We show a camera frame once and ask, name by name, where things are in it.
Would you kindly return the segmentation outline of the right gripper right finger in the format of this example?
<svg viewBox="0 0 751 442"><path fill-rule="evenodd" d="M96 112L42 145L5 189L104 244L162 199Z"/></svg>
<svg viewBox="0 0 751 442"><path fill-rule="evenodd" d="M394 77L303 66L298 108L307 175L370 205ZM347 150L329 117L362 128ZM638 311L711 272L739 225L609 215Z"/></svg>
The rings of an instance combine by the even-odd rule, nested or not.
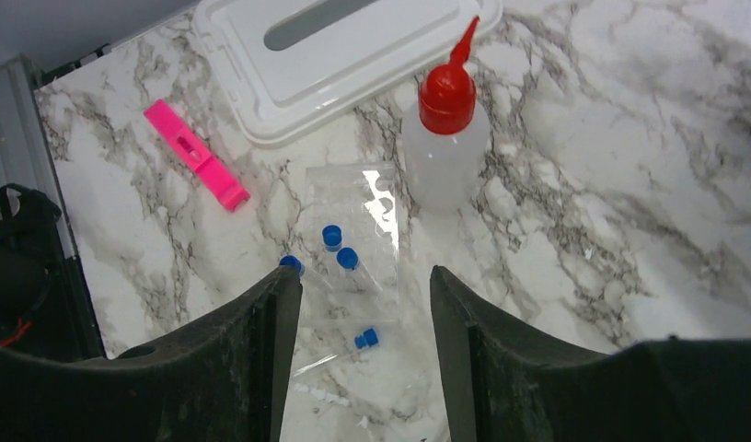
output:
<svg viewBox="0 0 751 442"><path fill-rule="evenodd" d="M455 441L751 441L751 339L564 342L436 266L431 311Z"/></svg>

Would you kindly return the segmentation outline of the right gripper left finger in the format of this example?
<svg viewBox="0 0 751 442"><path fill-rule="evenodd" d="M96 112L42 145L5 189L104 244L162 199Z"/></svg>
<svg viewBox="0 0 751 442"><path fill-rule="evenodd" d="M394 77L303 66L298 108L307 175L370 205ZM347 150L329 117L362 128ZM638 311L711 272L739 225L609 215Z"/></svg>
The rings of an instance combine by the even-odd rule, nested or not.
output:
<svg viewBox="0 0 751 442"><path fill-rule="evenodd" d="M278 266L114 359L0 348L0 441L276 441L302 294L297 270Z"/></svg>

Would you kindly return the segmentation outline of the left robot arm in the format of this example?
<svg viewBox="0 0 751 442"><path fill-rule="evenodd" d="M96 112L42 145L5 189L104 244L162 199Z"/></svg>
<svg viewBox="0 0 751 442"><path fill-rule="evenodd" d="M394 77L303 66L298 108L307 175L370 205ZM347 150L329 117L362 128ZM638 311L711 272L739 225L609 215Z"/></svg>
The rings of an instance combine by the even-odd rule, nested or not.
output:
<svg viewBox="0 0 751 442"><path fill-rule="evenodd" d="M43 192L0 188L0 347L75 362L105 349L81 262L64 252L62 215Z"/></svg>

